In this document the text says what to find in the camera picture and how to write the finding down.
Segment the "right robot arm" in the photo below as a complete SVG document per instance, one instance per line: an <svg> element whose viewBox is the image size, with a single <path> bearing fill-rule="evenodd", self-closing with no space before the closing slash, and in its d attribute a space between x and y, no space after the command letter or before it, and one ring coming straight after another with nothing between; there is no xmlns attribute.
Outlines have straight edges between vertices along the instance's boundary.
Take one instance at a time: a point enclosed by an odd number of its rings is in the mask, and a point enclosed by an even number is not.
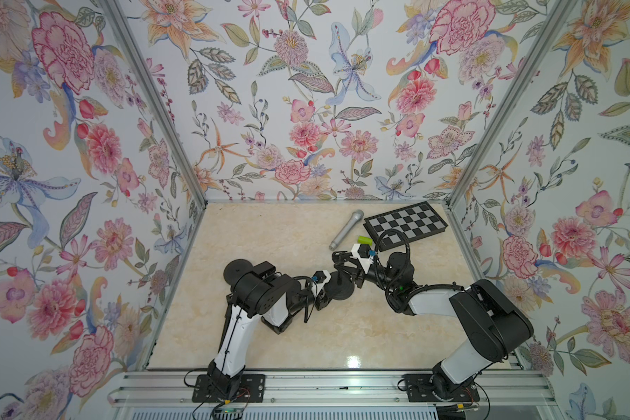
<svg viewBox="0 0 630 420"><path fill-rule="evenodd" d="M460 322L467 340L430 371L430 378L407 390L423 389L439 401L448 402L474 385L476 377L509 354L534 334L528 317L491 281L471 285L415 282L408 237L396 229L404 251L394 252L386 264L381 262L380 244L355 244L348 251L332 253L337 285L347 297L355 287L373 283L384 293L385 301L397 314L407 316L440 315Z"/></svg>

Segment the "black stand pole with clip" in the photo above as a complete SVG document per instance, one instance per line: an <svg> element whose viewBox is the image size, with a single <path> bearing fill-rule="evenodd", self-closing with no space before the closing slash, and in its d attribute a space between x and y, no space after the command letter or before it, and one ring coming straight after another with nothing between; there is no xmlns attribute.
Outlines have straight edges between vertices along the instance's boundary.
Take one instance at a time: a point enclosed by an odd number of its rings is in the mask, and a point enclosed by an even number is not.
<svg viewBox="0 0 630 420"><path fill-rule="evenodd" d="M332 261L336 271L348 273L355 287L362 288L366 275L359 264L353 260L351 252L336 251L332 253Z"/></svg>

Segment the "black round stand base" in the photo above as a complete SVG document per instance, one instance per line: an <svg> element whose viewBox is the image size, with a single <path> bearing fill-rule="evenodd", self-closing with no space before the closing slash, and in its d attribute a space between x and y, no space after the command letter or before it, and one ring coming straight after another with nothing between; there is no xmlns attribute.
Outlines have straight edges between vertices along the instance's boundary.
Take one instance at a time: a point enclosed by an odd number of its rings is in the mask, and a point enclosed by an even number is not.
<svg viewBox="0 0 630 420"><path fill-rule="evenodd" d="M325 294L332 300L349 299L355 292L355 284L346 272L336 271L325 285Z"/></svg>

